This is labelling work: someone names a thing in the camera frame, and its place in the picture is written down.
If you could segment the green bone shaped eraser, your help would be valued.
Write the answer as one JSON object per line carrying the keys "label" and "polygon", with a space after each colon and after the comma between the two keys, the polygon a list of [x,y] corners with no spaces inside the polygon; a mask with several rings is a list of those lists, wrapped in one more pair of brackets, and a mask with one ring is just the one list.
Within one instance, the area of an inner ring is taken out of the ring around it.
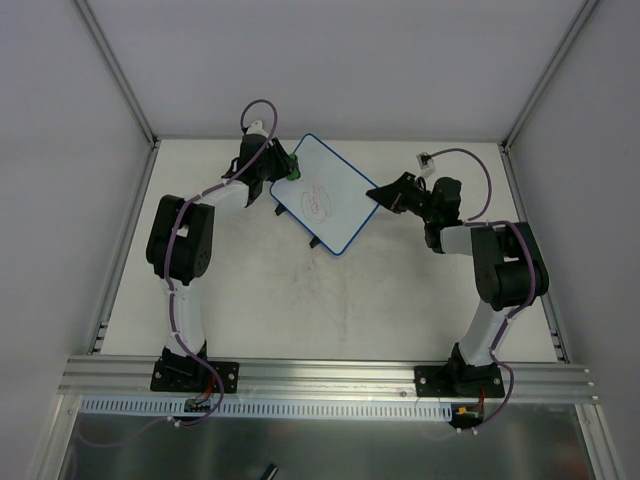
{"label": "green bone shaped eraser", "polygon": [[286,176],[286,179],[288,181],[295,181],[299,179],[301,173],[299,170],[299,163],[298,163],[298,158],[296,154],[291,153],[288,156],[287,166],[288,166],[288,174]]}

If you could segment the blue framed whiteboard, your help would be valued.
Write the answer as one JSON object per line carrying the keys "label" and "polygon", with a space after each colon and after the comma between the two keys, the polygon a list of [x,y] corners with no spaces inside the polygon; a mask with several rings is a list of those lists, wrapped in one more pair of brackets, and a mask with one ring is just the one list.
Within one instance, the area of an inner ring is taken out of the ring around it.
{"label": "blue framed whiteboard", "polygon": [[270,187],[272,198],[335,256],[342,255],[378,209],[377,185],[312,133],[294,149],[300,177]]}

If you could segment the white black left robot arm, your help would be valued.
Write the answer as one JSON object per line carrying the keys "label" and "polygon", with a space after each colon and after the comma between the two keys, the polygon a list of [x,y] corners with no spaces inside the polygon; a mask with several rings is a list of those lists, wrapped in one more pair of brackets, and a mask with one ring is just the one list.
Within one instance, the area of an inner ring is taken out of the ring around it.
{"label": "white black left robot arm", "polygon": [[249,130],[238,156],[216,185],[190,199],[175,195],[160,199],[145,256],[165,284],[169,336],[161,359],[185,389],[197,390],[209,377],[196,283],[212,259],[216,218],[252,205],[266,183],[299,176],[297,157],[279,139]]}

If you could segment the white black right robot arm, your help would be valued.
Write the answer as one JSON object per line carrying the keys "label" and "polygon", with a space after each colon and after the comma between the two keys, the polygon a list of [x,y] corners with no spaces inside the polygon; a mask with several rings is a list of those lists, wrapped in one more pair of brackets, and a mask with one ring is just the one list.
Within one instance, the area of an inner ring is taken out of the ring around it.
{"label": "white black right robot arm", "polygon": [[447,362],[425,383],[470,395],[499,367],[497,353],[515,318],[544,295],[549,277],[526,222],[460,219],[462,183],[442,177],[431,189],[408,172],[366,196],[388,211],[411,212],[424,223],[427,246],[438,254],[467,255],[479,305]]}

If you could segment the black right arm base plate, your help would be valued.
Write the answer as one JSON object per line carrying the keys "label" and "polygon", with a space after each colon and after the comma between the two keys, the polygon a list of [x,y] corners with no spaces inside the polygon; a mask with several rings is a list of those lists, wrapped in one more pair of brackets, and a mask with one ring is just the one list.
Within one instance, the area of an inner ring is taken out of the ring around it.
{"label": "black right arm base plate", "polygon": [[492,363],[481,367],[464,365],[455,370],[452,365],[418,365],[414,368],[416,394],[421,398],[486,398],[505,396],[499,367]]}

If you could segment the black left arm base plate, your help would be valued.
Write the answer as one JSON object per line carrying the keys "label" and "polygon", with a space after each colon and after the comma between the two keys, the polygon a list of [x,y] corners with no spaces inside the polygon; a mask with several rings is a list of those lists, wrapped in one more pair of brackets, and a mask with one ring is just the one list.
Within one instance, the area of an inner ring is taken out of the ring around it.
{"label": "black left arm base plate", "polygon": [[181,362],[171,365],[162,358],[155,362],[150,381],[150,390],[163,393],[204,393],[209,381],[214,380],[214,393],[220,393],[219,384],[223,385],[222,392],[236,394],[240,364],[227,361],[208,361],[210,367],[220,377],[214,378],[211,371],[193,359],[180,357]]}

